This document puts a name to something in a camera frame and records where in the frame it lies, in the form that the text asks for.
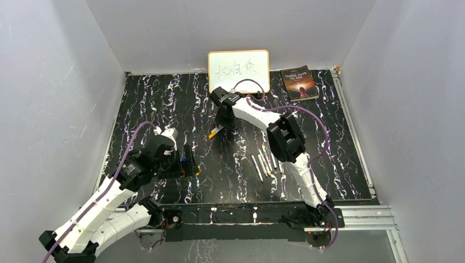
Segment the red cap marker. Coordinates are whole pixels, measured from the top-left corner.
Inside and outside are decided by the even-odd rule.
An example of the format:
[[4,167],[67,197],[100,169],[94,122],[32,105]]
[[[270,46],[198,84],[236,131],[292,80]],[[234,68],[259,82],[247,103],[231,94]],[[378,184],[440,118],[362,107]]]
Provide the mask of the red cap marker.
[[211,140],[213,137],[215,137],[223,129],[224,129],[224,127],[222,127],[221,125],[218,126],[218,127],[215,127],[213,130],[211,130],[208,138]]

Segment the yellow cap marker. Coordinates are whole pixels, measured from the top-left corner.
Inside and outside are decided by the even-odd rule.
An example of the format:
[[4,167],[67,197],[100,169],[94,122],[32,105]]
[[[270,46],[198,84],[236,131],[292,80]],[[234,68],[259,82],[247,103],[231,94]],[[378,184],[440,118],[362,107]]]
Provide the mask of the yellow cap marker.
[[263,159],[265,168],[266,168],[266,170],[267,170],[267,173],[268,173],[269,176],[271,176],[271,175],[272,175],[272,172],[271,172],[271,168],[270,168],[268,159],[267,159],[267,157],[266,157],[265,149],[264,149],[264,148],[262,148],[261,155],[262,155],[262,159]]

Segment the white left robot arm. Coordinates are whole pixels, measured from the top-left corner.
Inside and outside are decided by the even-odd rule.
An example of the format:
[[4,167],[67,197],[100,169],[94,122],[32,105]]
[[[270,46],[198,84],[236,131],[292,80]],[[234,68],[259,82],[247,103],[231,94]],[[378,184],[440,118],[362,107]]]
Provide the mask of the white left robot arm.
[[167,226],[168,212],[152,197],[141,199],[113,219],[110,216],[154,178],[198,176],[200,168],[191,146],[184,145],[186,156],[182,158],[177,136],[174,128],[156,128],[143,147],[129,145],[116,170],[105,177],[79,211],[56,230],[40,235],[39,242],[47,250],[43,261],[94,262],[110,245],[141,227]]

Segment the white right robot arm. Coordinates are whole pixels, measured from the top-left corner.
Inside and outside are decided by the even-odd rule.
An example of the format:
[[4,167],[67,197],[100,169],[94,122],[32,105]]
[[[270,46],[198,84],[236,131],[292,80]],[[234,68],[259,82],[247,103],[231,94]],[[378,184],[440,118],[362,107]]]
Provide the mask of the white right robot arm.
[[209,99],[218,107],[215,121],[233,129],[241,119],[266,133],[272,155],[288,169],[302,191],[306,211],[285,219],[294,224],[322,227],[331,218],[334,203],[318,182],[306,152],[305,138],[295,116],[279,114],[276,108],[266,109],[239,92],[231,93],[221,87],[213,90]]

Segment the yellow pen cap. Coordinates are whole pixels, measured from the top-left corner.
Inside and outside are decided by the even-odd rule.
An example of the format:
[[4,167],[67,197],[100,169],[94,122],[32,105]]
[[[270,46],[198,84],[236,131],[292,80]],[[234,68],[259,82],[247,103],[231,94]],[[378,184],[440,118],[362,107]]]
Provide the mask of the yellow pen cap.
[[200,173],[202,172],[202,168],[200,165],[197,166],[197,172],[195,174],[196,177],[199,177],[200,176]]

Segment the orange cap marker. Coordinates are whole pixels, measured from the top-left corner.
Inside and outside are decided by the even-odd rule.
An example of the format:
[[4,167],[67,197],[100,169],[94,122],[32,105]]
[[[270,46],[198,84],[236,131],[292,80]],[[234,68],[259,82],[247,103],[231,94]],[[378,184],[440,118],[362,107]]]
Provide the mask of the orange cap marker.
[[263,183],[263,177],[262,177],[262,174],[261,174],[261,172],[260,172],[260,168],[259,168],[259,166],[258,166],[258,163],[257,163],[257,161],[256,161],[256,159],[255,159],[255,157],[254,157],[254,155],[251,155],[251,158],[252,158],[253,165],[254,165],[254,167],[255,167],[255,169],[256,169],[256,172],[257,172],[257,174],[258,174],[258,177],[259,177],[261,183]]

